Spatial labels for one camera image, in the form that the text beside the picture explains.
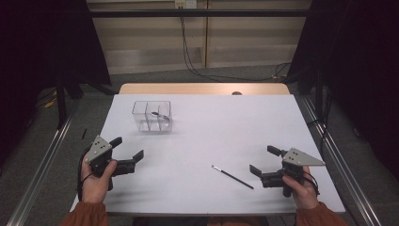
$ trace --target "transparent box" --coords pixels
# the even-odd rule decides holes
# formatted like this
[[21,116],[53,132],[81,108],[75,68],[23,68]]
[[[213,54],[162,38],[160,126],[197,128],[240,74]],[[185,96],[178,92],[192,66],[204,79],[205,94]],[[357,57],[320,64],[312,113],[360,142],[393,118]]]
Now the transparent box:
[[169,101],[137,101],[133,116],[140,132],[170,132],[172,114]]

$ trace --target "pen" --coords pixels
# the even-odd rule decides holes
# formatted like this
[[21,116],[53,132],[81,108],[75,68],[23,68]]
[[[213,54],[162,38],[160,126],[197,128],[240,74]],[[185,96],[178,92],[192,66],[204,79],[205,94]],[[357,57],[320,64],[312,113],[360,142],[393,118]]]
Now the pen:
[[247,187],[249,187],[249,188],[253,189],[253,186],[250,186],[249,184],[247,184],[247,183],[245,183],[245,182],[241,181],[240,179],[238,179],[238,178],[236,178],[235,176],[233,176],[233,175],[229,174],[229,173],[228,173],[228,172],[226,172],[225,170],[222,170],[222,169],[220,169],[220,168],[217,168],[217,167],[216,167],[216,166],[214,166],[214,165],[212,165],[212,168],[213,168],[213,169],[215,169],[215,170],[219,170],[220,172],[222,172],[222,173],[224,173],[224,174],[226,174],[226,175],[230,176],[232,179],[234,179],[234,180],[236,180],[237,182],[239,182],[239,183],[243,184],[244,186],[247,186]]

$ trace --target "white tabletop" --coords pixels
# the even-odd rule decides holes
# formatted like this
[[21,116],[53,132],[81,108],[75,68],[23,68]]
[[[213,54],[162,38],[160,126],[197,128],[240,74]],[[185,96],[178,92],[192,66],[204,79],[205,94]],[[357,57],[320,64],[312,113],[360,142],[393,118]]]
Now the white tabletop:
[[[135,101],[170,101],[172,132],[137,131]],[[113,178],[104,201],[111,214],[149,216],[225,216],[294,213],[293,198],[282,188],[263,188],[249,164],[262,172],[281,169],[281,158],[266,150],[292,147],[321,159],[293,95],[116,95],[101,136],[122,137],[115,159],[140,150],[136,172]],[[215,165],[250,189],[212,168]],[[325,167],[312,167],[324,202],[332,211],[343,204]]]

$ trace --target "sleeve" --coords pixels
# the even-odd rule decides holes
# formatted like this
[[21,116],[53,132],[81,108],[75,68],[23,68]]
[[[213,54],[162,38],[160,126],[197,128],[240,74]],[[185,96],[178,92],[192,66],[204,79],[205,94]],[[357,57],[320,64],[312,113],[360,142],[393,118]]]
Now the sleeve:
[[312,209],[296,210],[296,226],[344,226],[347,225],[336,213],[320,202]]
[[105,212],[105,205],[103,203],[79,202],[60,225],[106,226],[108,225],[108,215]]

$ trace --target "hand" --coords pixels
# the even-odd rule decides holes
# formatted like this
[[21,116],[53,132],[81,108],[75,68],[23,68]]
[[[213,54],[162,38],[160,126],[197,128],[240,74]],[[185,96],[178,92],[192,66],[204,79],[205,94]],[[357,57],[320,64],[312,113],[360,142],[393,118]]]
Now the hand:
[[83,202],[101,203],[104,201],[106,192],[108,191],[108,180],[117,167],[117,161],[112,160],[105,168],[101,178],[95,177],[91,174],[90,165],[86,162],[82,163],[81,178],[84,179],[90,175],[83,183]]
[[[312,180],[308,174],[311,173],[309,167],[303,167],[303,170],[307,172],[303,174],[304,177]],[[293,196],[298,209],[312,209],[320,204],[317,200],[313,185],[308,181],[304,180],[302,184],[300,184],[294,178],[287,175],[282,176],[282,181],[293,189]]]

